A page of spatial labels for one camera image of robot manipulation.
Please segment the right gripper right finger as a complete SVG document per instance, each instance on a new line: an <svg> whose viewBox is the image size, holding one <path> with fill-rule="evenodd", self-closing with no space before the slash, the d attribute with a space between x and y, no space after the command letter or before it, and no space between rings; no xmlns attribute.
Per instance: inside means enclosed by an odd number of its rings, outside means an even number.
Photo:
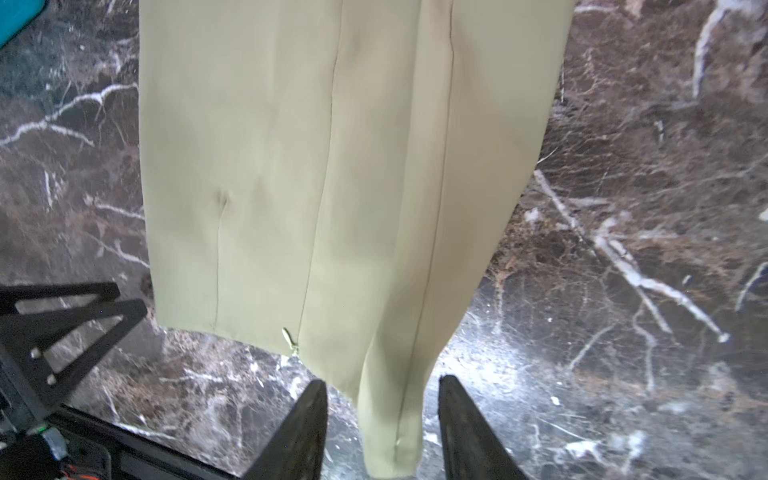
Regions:
<svg viewBox="0 0 768 480"><path fill-rule="evenodd" d="M448 480L528 480L454 375L440 378L438 417Z"/></svg>

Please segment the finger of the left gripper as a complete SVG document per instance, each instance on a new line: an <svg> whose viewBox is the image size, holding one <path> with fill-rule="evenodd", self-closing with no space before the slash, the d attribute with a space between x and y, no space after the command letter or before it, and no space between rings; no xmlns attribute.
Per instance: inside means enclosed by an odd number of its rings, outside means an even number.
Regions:
<svg viewBox="0 0 768 480"><path fill-rule="evenodd" d="M110 302L120 296L120 290L114 282L2 286L1 314L18 314L16 304L22 300L83 295L94 295L94 302Z"/></svg>
<svg viewBox="0 0 768 480"><path fill-rule="evenodd" d="M1 393L11 420L43 420L147 315L141 300L1 317Z"/></svg>

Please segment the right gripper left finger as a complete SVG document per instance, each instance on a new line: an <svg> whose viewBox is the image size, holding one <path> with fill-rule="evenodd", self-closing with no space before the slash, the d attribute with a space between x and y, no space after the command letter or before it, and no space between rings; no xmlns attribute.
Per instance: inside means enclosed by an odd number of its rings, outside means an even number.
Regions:
<svg viewBox="0 0 768 480"><path fill-rule="evenodd" d="M320 479L327 426L327 387L312 380L242 479Z"/></svg>

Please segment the olive green skirt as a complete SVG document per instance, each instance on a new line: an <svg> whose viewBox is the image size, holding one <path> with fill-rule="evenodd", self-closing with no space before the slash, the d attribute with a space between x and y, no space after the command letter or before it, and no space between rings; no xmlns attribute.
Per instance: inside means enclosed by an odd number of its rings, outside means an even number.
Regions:
<svg viewBox="0 0 768 480"><path fill-rule="evenodd" d="M297 355L412 475L424 392L539 159L571 1L144 1L157 321Z"/></svg>

